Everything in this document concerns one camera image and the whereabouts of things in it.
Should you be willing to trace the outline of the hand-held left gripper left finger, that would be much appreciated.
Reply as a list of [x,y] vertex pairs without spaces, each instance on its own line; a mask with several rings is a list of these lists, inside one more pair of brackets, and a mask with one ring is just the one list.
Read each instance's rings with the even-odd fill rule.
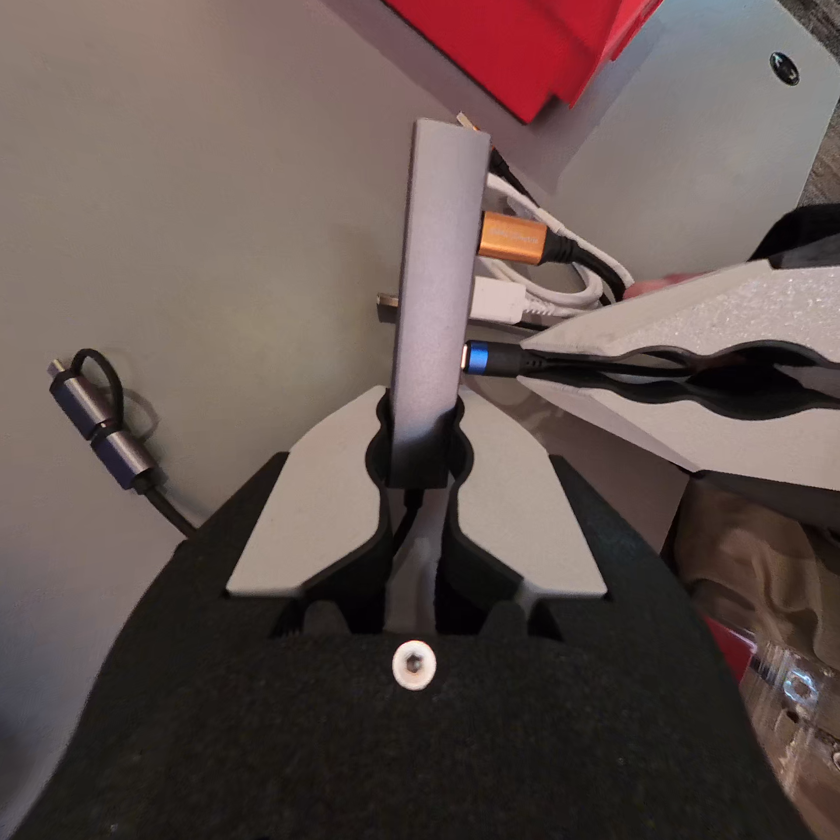
[[332,602],[351,632],[383,630],[394,557],[388,408],[376,385],[292,446],[227,580],[229,596]]

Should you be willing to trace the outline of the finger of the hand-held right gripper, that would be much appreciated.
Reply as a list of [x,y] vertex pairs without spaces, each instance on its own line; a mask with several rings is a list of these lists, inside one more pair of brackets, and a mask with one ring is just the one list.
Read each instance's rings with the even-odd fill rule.
[[693,473],[839,489],[838,405],[736,419],[691,400],[651,404],[604,387],[526,375],[518,381],[558,408]]
[[608,361],[647,352],[706,360],[774,348],[837,368],[838,329],[836,266],[776,269],[765,260],[592,311],[521,341],[521,347]]

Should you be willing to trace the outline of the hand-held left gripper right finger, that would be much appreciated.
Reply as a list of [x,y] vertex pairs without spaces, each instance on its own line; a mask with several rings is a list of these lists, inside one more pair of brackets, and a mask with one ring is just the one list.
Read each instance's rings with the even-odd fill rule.
[[499,603],[602,599],[607,586],[550,455],[484,396],[462,388],[448,449],[434,593],[440,634],[477,634]]

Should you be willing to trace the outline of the black cable blue ring plug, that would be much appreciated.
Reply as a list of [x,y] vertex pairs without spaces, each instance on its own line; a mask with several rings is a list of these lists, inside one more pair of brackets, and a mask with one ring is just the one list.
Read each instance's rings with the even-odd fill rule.
[[741,343],[712,353],[675,346],[647,347],[618,356],[572,350],[529,350],[517,343],[469,340],[460,367],[467,375],[548,380],[554,375],[603,375],[630,382],[683,382],[705,371],[737,365],[837,372],[839,363],[800,344]]

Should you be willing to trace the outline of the grey usb hub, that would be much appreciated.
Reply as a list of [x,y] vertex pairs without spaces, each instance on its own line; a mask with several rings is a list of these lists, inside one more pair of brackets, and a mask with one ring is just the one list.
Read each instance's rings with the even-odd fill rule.
[[486,133],[414,125],[390,389],[393,489],[448,480],[489,158]]

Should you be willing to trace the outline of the grey desk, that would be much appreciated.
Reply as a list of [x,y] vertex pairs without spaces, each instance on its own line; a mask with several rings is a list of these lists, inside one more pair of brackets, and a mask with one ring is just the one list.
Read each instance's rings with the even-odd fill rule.
[[382,2],[2,2],[2,838],[182,540],[63,416],[50,361],[110,358],[201,522],[389,382],[374,299],[398,286],[415,120],[467,114],[646,279],[749,256],[837,101],[838,58],[778,2],[663,2],[531,125]]

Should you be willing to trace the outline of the beige cloth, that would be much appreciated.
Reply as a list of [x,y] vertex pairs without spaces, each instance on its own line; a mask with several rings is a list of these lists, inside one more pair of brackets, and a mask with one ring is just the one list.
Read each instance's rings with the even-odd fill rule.
[[838,670],[838,532],[691,481],[673,559],[703,612]]

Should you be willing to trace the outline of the clear plastic item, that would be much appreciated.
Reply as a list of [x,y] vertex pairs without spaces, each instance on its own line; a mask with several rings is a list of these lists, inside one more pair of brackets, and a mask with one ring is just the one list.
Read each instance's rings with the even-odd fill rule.
[[817,838],[839,838],[839,678],[804,635],[756,626],[740,691],[783,791]]

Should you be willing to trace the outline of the red storage bin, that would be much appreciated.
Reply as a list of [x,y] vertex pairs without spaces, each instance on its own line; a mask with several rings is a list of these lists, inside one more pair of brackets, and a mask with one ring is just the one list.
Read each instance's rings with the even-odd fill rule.
[[384,1],[521,124],[572,108],[661,1]]

